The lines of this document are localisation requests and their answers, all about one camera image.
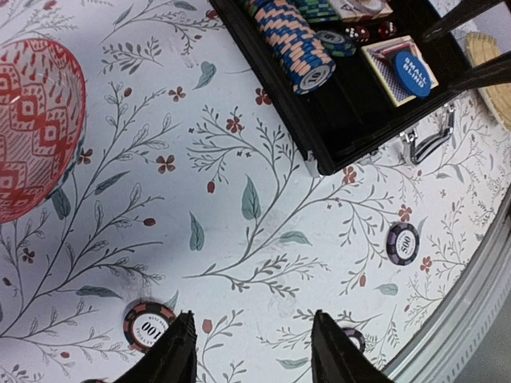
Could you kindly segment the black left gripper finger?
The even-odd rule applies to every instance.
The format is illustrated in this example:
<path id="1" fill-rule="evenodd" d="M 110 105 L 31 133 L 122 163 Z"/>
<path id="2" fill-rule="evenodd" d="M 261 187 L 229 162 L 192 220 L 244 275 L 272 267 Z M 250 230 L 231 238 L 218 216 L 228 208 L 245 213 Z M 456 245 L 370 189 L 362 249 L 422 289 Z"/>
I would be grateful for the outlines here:
<path id="1" fill-rule="evenodd" d="M 440 38 L 501 2 L 502 0 L 462 0 L 446 15 L 428 27 L 422 33 L 421 39 L 428 42 Z"/>
<path id="2" fill-rule="evenodd" d="M 449 89 L 463 92 L 511 82 L 511 53 L 503 53 L 481 65 L 466 70 L 449 83 Z"/>

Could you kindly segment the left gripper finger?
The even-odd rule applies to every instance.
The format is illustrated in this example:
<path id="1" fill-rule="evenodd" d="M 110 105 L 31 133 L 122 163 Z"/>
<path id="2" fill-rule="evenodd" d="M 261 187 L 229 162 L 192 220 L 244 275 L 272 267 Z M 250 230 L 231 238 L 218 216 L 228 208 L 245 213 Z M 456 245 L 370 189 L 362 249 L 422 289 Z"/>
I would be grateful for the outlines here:
<path id="1" fill-rule="evenodd" d="M 182 312 L 155 345 L 117 383 L 195 383 L 196 327 L 192 311 Z"/>
<path id="2" fill-rule="evenodd" d="M 388 382 L 363 355 L 335 320 L 321 310 L 315 313 L 311 331 L 313 382 Z"/>

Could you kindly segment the poker chip low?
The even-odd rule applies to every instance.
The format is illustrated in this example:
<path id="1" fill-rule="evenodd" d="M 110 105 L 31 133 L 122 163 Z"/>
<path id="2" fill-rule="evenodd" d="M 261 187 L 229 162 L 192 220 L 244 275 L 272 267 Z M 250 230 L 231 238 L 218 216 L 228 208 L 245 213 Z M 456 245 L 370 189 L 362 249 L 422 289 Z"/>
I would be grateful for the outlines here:
<path id="1" fill-rule="evenodd" d="M 159 302 L 138 302 L 128 309 L 123 320 L 129 348 L 146 353 L 175 319 L 173 311 Z"/>

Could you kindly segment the red card deck box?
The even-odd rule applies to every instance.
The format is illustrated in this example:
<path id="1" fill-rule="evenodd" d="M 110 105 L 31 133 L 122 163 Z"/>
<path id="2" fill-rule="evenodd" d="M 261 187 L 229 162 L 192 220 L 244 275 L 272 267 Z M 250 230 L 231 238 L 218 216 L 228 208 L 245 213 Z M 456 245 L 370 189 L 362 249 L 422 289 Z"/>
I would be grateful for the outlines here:
<path id="1" fill-rule="evenodd" d="M 329 0 L 328 2 L 343 22 L 370 21 L 393 13 L 388 1 Z"/>

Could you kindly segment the poker chip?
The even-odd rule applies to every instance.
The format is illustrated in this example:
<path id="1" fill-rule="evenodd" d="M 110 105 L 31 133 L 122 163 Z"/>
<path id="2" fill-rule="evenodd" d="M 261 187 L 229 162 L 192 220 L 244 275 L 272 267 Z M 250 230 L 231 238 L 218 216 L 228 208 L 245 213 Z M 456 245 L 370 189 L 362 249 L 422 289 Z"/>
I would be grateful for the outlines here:
<path id="1" fill-rule="evenodd" d="M 388 259 L 397 266 L 411 264 L 418 255 L 419 233 L 410 223 L 395 223 L 386 237 Z"/>
<path id="2" fill-rule="evenodd" d="M 360 332 L 359 330 L 357 330 L 355 328 L 348 328 L 348 327 L 344 327 L 343 328 L 343 332 L 358 347 L 358 350 L 361 353 L 365 352 L 365 350 L 366 350 L 366 338 L 362 334 L 362 332 Z"/>

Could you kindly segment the woven bamboo tray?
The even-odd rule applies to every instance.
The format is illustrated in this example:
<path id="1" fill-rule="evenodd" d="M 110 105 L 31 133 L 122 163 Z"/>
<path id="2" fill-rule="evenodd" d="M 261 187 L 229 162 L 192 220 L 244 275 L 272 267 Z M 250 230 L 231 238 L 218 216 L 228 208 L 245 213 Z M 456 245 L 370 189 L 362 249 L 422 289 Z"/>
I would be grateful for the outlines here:
<path id="1" fill-rule="evenodd" d="M 489 62 L 499 61 L 502 55 L 497 40 L 487 34 L 467 33 L 465 52 L 470 64 L 478 67 L 480 86 L 477 90 L 483 101 L 494 119 L 510 130 L 510 74 L 504 74 L 504 69 L 510 69 L 510 65 L 488 65 Z"/>

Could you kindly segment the red dice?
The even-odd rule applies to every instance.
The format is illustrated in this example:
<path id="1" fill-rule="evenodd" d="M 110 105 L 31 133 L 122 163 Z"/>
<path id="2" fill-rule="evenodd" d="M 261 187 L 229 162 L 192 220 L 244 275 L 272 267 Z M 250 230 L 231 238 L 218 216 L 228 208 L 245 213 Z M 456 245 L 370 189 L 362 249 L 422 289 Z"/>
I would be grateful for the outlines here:
<path id="1" fill-rule="evenodd" d="M 398 27 L 392 21 L 385 21 L 377 25 L 347 26 L 344 28 L 344 32 L 351 40 L 357 43 L 365 43 L 392 38 L 398 34 Z"/>

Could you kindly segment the blue small blind button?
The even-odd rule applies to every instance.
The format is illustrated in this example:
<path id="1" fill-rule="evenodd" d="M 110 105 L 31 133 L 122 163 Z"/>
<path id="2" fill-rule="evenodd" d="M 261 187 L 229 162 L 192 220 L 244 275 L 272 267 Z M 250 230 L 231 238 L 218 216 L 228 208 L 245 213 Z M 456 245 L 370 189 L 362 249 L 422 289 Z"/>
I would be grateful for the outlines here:
<path id="1" fill-rule="evenodd" d="M 426 67 L 412 53 L 398 52 L 393 59 L 394 72 L 402 87 L 418 98 L 426 98 L 432 88 Z"/>

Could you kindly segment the blue card deck box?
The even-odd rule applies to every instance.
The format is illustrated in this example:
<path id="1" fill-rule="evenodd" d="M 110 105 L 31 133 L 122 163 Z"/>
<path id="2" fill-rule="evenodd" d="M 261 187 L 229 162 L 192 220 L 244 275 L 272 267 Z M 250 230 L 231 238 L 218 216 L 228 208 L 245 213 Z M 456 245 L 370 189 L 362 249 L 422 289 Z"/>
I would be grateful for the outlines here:
<path id="1" fill-rule="evenodd" d="M 439 86 L 411 36 L 365 45 L 362 53 L 395 107 L 424 99 Z"/>

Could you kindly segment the green chip row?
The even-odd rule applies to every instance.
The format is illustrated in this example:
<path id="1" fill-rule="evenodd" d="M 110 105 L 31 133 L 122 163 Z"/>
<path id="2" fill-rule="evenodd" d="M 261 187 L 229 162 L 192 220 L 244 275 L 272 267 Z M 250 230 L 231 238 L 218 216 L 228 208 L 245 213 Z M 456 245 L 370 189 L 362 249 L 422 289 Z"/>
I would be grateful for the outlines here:
<path id="1" fill-rule="evenodd" d="M 335 29 L 340 21 L 335 9 L 328 1 L 296 0 L 293 1 L 307 23 L 315 30 L 315 36 L 325 49 L 334 57 L 352 57 L 356 45 L 345 33 Z"/>

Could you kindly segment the blue white chip row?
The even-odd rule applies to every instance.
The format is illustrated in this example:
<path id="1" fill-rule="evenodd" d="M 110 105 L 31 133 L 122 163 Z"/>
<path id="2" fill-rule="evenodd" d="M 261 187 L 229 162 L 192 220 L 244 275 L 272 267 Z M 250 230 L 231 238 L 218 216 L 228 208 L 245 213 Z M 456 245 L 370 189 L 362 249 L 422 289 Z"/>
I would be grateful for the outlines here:
<path id="1" fill-rule="evenodd" d="M 299 10 L 289 1 L 241 1 L 296 94 L 319 89 L 336 64 Z"/>

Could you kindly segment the black poker case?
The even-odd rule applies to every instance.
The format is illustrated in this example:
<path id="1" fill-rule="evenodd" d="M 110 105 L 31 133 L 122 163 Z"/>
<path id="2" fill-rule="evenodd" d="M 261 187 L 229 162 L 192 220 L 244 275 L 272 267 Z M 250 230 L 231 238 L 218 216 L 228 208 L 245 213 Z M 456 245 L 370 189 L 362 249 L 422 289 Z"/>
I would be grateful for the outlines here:
<path id="1" fill-rule="evenodd" d="M 412 37 L 439 82 L 431 94 L 393 105 L 375 69 L 357 50 L 353 57 L 336 58 L 335 73 L 319 90 L 299 96 L 248 12 L 237 1 L 214 1 L 212 6 L 269 94 L 314 177 L 342 170 L 449 104 L 458 95 L 449 83 L 469 69 L 452 34 L 422 41 L 422 32 L 440 19 L 431 2 L 392 1 L 391 20 L 400 35 Z"/>

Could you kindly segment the front aluminium rail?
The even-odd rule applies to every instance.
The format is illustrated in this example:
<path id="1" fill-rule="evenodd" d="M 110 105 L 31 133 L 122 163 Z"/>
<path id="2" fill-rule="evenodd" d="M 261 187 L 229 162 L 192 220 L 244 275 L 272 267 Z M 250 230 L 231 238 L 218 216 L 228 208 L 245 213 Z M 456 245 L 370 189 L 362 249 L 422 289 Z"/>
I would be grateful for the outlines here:
<path id="1" fill-rule="evenodd" d="M 426 324 L 383 370 L 395 382 L 454 382 L 510 292 L 510 208 Z"/>

